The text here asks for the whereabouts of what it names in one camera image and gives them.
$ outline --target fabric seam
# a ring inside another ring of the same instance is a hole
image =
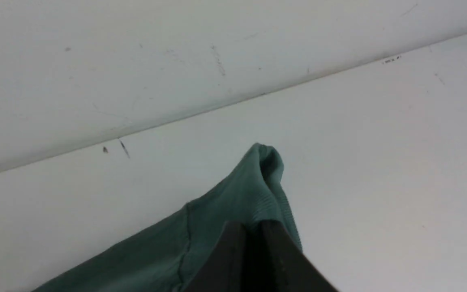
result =
[[[189,218],[190,218],[189,204],[186,203],[185,204],[185,220],[186,220],[187,240],[188,240],[188,242],[187,242],[186,247],[185,247],[185,252],[183,253],[183,255],[181,255],[180,264],[178,266],[178,278],[180,278],[180,290],[181,290],[181,288],[183,287],[183,284],[184,284],[183,275],[182,275],[182,272],[181,272],[181,269],[182,269],[182,266],[183,266],[183,261],[185,260],[185,256],[189,253],[189,251],[191,249],[191,226],[190,226],[190,223],[189,223]]]

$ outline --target green cloth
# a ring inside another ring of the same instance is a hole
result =
[[[254,232],[261,220],[279,220],[302,249],[280,187],[283,168],[274,148],[255,144],[207,194],[33,292],[184,290],[206,262],[226,221],[241,222]]]

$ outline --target white wall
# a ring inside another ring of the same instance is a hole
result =
[[[124,137],[130,158],[111,140],[1,172],[0,290],[178,210],[256,141],[341,292],[467,291],[467,35]]]
[[[0,0],[0,171],[466,32],[467,0]]]

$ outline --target green garment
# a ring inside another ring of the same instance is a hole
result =
[[[181,291],[206,262],[226,221],[254,232],[261,220],[279,220],[302,249],[280,187],[278,152],[255,144],[232,173],[204,196],[33,292]]]

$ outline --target scuff mark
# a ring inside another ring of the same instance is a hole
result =
[[[443,78],[439,77],[439,74],[435,73],[433,74],[435,77],[437,77],[439,79],[439,81],[443,84],[443,85],[446,85],[445,81],[443,80]]]
[[[217,52],[217,47],[212,44],[210,48],[212,49],[212,54],[215,58],[215,63],[217,64],[217,68],[219,69],[219,72],[221,73],[223,77],[226,76],[226,71],[225,71],[225,68],[223,67],[223,63],[221,62],[221,56],[219,55],[219,52]]]
[[[124,145],[124,143],[122,142],[122,140],[118,139],[120,141],[120,145],[122,145],[122,149],[124,150],[124,152],[126,153],[127,155],[127,158],[128,159],[131,159],[131,157],[129,156],[129,151],[127,151],[127,148],[126,146]]]
[[[185,61],[183,61],[176,52],[172,49],[167,49],[164,53],[165,56],[171,57],[173,61],[185,64]]]
[[[259,34],[259,33],[256,32],[256,33],[254,33],[254,34],[247,35],[247,36],[243,37],[242,39],[253,39],[254,37],[257,37],[258,34]]]
[[[399,60],[400,58],[401,58],[401,55],[390,58],[390,59],[387,59],[387,60],[383,61],[381,64],[388,64],[388,63],[391,63],[391,62],[395,62],[395,61]]]
[[[417,5],[419,5],[419,3],[416,3],[415,5],[413,5],[413,6],[412,6],[410,9],[408,9],[405,13],[399,15],[399,17],[403,17],[403,16],[405,16],[405,15],[411,13],[411,12],[413,11],[413,9],[417,7]]]
[[[140,96],[137,95],[135,100],[133,100],[133,103],[131,104],[131,110],[135,109],[136,103],[139,101]]]

